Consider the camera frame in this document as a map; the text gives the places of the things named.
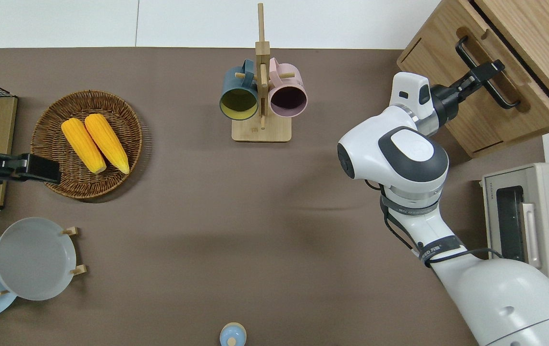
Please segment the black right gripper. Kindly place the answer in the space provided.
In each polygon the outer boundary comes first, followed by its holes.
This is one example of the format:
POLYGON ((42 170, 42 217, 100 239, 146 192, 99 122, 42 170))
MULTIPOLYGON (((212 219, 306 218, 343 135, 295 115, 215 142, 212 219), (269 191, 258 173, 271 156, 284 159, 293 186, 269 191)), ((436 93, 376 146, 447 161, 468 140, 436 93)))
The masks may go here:
POLYGON ((470 72, 452 85, 432 86, 432 102, 437 118, 440 121, 452 121, 459 112, 459 104, 472 93, 483 87, 482 81, 488 81, 505 70, 499 61, 485 62, 470 68, 470 72))

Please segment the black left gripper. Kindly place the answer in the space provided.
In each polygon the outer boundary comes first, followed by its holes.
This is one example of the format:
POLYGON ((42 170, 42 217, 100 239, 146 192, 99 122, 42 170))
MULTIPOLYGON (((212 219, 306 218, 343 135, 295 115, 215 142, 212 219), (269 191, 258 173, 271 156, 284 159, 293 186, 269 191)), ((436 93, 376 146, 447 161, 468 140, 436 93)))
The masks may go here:
POLYGON ((59 162, 29 153, 0 154, 0 184, 11 180, 25 182, 29 179, 55 185, 60 184, 62 180, 61 165, 59 162))

